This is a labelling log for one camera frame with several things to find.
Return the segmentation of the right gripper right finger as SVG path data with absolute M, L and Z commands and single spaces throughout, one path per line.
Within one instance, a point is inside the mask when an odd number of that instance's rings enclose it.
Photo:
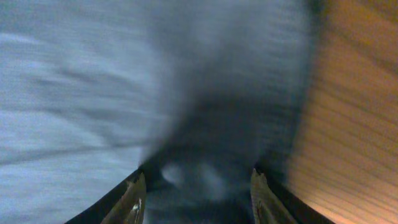
M 255 224 L 335 224 L 261 166 L 254 167 L 251 175 L 251 202 Z

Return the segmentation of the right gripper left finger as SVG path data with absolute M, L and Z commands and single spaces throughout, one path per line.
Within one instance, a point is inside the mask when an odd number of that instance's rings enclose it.
M 65 224 L 142 224 L 145 205 L 146 178 L 138 169 Z

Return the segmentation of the dark blue garment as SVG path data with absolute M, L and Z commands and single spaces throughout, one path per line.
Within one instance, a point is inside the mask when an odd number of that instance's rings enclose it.
M 309 1 L 2 1 L 1 222 L 64 223 L 136 169 L 146 223 L 252 223 L 310 84 Z

